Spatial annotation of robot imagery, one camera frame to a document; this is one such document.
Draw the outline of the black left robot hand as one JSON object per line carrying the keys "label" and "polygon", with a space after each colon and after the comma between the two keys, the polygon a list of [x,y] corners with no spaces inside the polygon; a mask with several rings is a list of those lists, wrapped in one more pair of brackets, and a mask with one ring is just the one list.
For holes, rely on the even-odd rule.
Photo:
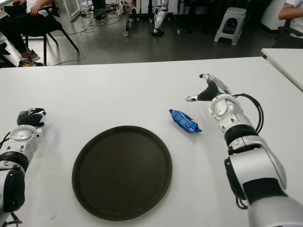
{"label": "black left robot hand", "polygon": [[43,108],[30,108],[20,111],[17,117],[17,125],[30,125],[33,127],[42,127],[44,122],[42,118],[46,115],[46,111]]}

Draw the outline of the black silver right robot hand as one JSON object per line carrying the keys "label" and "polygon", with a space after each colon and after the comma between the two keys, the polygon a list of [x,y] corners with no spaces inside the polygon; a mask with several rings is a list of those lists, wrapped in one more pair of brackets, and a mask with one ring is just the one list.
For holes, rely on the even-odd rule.
{"label": "black silver right robot hand", "polygon": [[194,101],[212,101],[219,95],[231,95],[228,87],[212,74],[200,74],[200,78],[206,80],[208,87],[198,95],[188,96],[187,102]]}

